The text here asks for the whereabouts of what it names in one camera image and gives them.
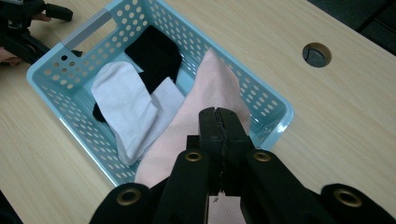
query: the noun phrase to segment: wooden table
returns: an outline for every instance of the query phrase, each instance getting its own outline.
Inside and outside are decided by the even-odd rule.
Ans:
[[[53,46],[106,2],[52,0],[74,20],[31,31]],[[291,101],[274,152],[307,188],[344,183],[396,217],[393,55],[305,0],[167,2]],[[313,42],[331,51],[324,68],[304,61]],[[0,68],[0,189],[26,223],[87,223],[113,186],[29,86],[28,67]]]

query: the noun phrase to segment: pink cloth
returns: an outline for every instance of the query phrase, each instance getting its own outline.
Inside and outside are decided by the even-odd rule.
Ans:
[[[194,85],[175,118],[141,161],[135,178],[149,188],[171,174],[177,155],[186,149],[187,135],[198,135],[198,113],[208,107],[231,109],[248,133],[250,115],[239,94],[236,76],[209,49],[198,68]],[[239,198],[221,197],[209,203],[209,223],[243,223]]]

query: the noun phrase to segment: brass grommet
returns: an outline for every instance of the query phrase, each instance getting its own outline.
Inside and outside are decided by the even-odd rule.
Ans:
[[[122,206],[128,206],[137,203],[140,199],[139,189],[124,189],[117,196],[117,203]]]
[[[189,154],[186,155],[185,158],[188,161],[200,161],[202,158],[202,155],[198,152],[190,152]]]
[[[256,153],[254,153],[253,156],[254,156],[254,159],[256,159],[258,161],[270,161],[271,160],[271,156],[265,152],[256,152]]]
[[[333,194],[338,202],[347,206],[360,207],[363,204],[361,198],[358,195],[347,189],[336,189]]]

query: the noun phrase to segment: light blue plastic basket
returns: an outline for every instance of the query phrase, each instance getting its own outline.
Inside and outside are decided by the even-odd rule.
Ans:
[[[117,27],[82,57],[78,44],[113,20]],[[205,52],[213,48],[239,78],[241,97],[251,114],[250,137],[255,146],[271,149],[293,118],[290,103],[244,65],[186,21],[162,0],[116,0],[56,45],[28,71],[29,83],[78,140],[114,185],[133,182],[138,163],[124,166],[113,133],[92,116],[94,76],[106,63],[131,61],[124,49],[153,25],[178,45],[182,65],[177,86],[187,94]]]

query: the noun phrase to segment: person's hand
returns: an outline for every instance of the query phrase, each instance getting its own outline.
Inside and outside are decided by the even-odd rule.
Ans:
[[[33,16],[33,20],[35,20],[35,21],[50,21],[51,18],[47,17],[43,13],[38,13]],[[5,50],[4,47],[0,46],[0,63],[9,63],[9,65],[14,66],[21,62],[22,62],[22,59],[18,58],[14,54]]]

